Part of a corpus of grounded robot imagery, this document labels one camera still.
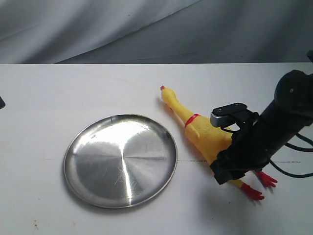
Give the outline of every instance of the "gray fabric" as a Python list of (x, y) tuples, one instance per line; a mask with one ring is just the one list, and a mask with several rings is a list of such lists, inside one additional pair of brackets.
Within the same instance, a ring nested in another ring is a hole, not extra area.
[(305, 62), (313, 0), (202, 0), (62, 63)]
[(56, 63), (199, 0), (0, 0), (0, 63)]

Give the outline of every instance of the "white table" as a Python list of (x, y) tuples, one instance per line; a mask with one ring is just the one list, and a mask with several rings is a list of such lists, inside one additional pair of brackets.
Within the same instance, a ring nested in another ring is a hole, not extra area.
[[(160, 101), (165, 85), (205, 116), (233, 102), (262, 112), (292, 69), (312, 73), (313, 65), (0, 65), (0, 96), (7, 104), (0, 110), (0, 234), (311, 234), (313, 179), (289, 178), (267, 166), (265, 172), (279, 181), (271, 191), (248, 173), (245, 182), (266, 197), (260, 203), (230, 184), (218, 185), (207, 163), (192, 161), (196, 153)], [(121, 113), (145, 115), (168, 128), (179, 162), (154, 200), (104, 210), (67, 191), (62, 161), (80, 130)], [(310, 128), (302, 133), (313, 138)], [(313, 171), (312, 155), (286, 147), (273, 160), (293, 173)]]

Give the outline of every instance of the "metal plate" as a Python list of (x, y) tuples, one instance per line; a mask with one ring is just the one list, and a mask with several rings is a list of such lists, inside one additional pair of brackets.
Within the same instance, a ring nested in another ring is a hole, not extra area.
[(177, 150), (159, 123), (138, 115), (97, 121), (72, 141), (64, 158), (69, 188), (102, 208), (141, 204), (172, 178)]

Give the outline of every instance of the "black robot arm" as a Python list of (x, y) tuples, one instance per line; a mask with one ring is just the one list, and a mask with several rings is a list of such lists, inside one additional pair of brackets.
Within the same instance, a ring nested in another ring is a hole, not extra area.
[(274, 100), (261, 115), (240, 103), (214, 109), (211, 114), (213, 126), (227, 131), (225, 127), (236, 123), (240, 128), (233, 133), (231, 146), (221, 151), (210, 166), (215, 179), (223, 184), (243, 177), (249, 170), (261, 170), (273, 163), (272, 155), (312, 121), (313, 74), (297, 70), (280, 79)]

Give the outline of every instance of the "yellow rubber chicken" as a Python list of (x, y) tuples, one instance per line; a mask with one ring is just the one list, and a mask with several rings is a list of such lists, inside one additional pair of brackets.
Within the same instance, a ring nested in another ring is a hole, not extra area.
[[(182, 106), (176, 98), (173, 90), (161, 86), (162, 99), (177, 114), (185, 124), (185, 135), (203, 154), (209, 164), (216, 159), (217, 154), (227, 149), (231, 144), (231, 133), (225, 132), (211, 125), (210, 119), (199, 114), (194, 114)], [(277, 180), (266, 175), (264, 172), (254, 172), (264, 187), (275, 187)], [(261, 192), (251, 188), (241, 180), (231, 180), (236, 187), (240, 188), (253, 200), (262, 200)]]

